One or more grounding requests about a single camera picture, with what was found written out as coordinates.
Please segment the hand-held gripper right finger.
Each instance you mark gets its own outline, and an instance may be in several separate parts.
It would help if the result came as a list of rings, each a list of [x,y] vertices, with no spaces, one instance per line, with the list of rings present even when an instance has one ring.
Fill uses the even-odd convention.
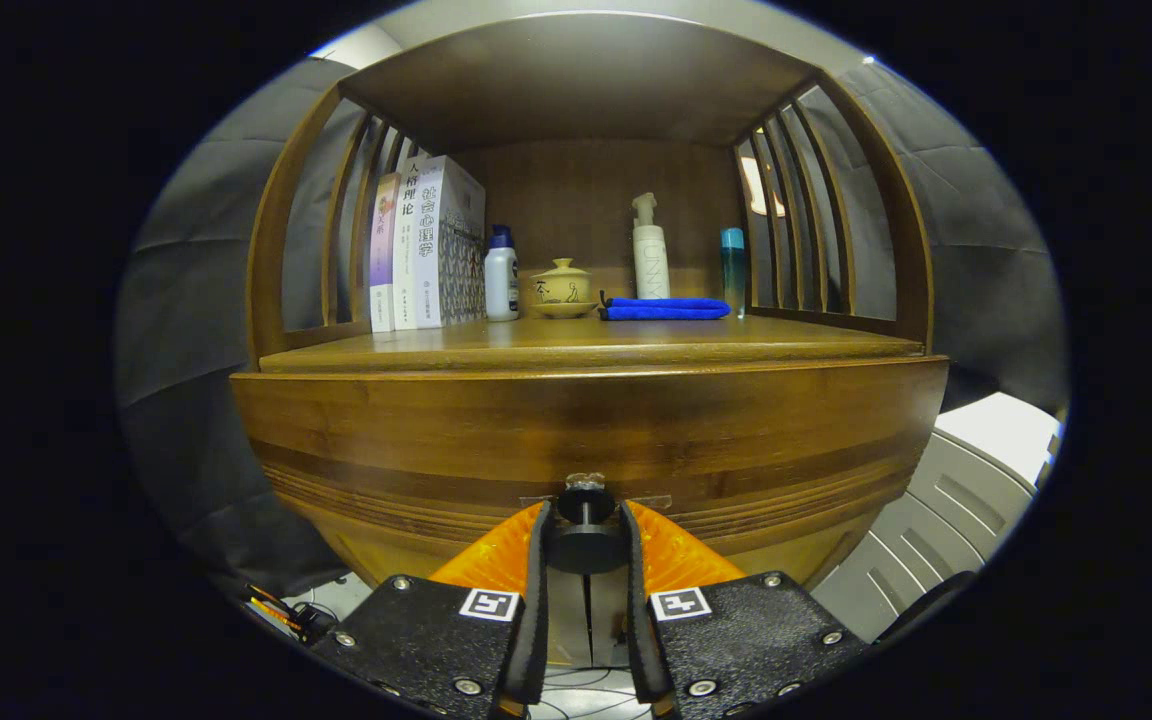
[[[649,588],[653,511],[620,505],[628,560],[628,670],[653,719],[732,719],[835,679],[872,652],[782,571]]]

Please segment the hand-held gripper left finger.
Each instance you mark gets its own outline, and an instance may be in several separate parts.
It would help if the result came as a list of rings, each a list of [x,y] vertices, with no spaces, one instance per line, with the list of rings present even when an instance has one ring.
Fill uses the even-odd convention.
[[[552,524],[541,501],[430,577],[382,579],[308,651],[429,714],[525,719],[547,679]]]

